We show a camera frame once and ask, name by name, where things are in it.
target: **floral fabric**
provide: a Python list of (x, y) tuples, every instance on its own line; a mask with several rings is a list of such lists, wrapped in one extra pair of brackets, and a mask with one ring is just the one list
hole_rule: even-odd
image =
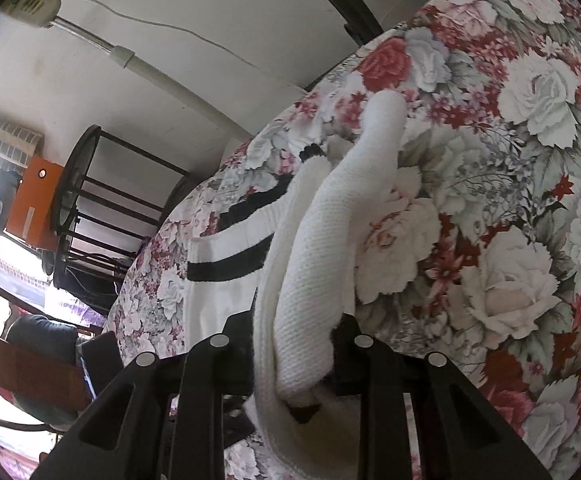
[[(576, 0), (431, 0), (360, 49), (173, 211), (107, 328), (127, 362), (184, 351), (188, 241), (285, 189), (306, 146), (341, 158), (381, 89), (409, 115), (394, 196), (359, 245), (362, 329), (395, 351), (444, 352), (566, 480), (581, 463)], [(226, 474), (290, 478), (258, 435), (226, 451)]]

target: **wooden chair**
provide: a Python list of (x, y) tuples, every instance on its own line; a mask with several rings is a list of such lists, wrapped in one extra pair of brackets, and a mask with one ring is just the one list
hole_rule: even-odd
[[(0, 288), (0, 296), (11, 304), (31, 314), (42, 314), (55, 321), (64, 322), (44, 314), (41, 310)], [(83, 334), (96, 335), (96, 326), (77, 326)], [(80, 367), (51, 359), (0, 339), (0, 387), (15, 395), (44, 402), (64, 410), (81, 412), (91, 402), (84, 372)], [(61, 433), (48, 424), (20, 424), (0, 419), (0, 426), (18, 431), (51, 431)]]

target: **white wall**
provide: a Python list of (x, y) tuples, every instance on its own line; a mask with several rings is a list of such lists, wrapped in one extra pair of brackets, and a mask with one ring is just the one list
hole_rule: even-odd
[[(139, 18), (191, 28), (298, 86), (355, 49), (327, 0), (101, 1)], [(366, 1), (381, 18), (399, 0)], [(409, 16), (425, 1), (405, 0), (388, 21)], [(177, 30), (123, 20), (82, 0), (64, 0), (60, 15), (131, 48), (252, 131), (301, 95)], [(213, 124), (103, 52), (61, 30), (28, 28), (1, 15), (0, 114), (45, 134), (43, 156), (59, 164), (93, 123), (202, 175), (215, 170), (226, 143)], [(93, 162), (93, 176), (157, 203), (177, 180), (110, 147)]]

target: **curtain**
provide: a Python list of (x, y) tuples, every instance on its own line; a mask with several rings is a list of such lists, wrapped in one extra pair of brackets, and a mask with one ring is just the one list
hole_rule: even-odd
[(23, 173), (42, 142), (42, 134), (0, 119), (0, 168)]

